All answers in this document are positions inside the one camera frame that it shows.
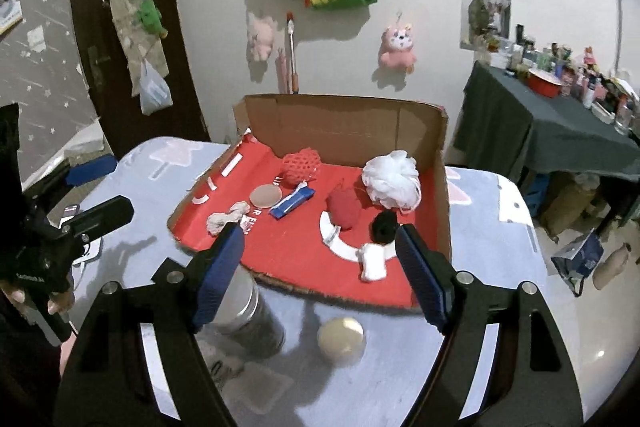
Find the person's left hand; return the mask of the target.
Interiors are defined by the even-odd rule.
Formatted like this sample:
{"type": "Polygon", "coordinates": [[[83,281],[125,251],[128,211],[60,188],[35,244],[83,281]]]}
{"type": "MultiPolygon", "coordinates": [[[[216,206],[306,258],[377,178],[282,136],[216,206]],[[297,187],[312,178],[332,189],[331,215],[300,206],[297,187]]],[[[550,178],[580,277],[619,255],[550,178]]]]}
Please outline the person's left hand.
{"type": "MultiPolygon", "coordinates": [[[[29,305],[26,303],[27,296],[24,289],[13,286],[7,281],[1,282],[2,293],[9,299],[9,302],[26,317],[29,305]]],[[[74,288],[70,286],[64,293],[52,293],[49,297],[47,309],[50,315],[68,311],[75,303],[74,288]]]]}

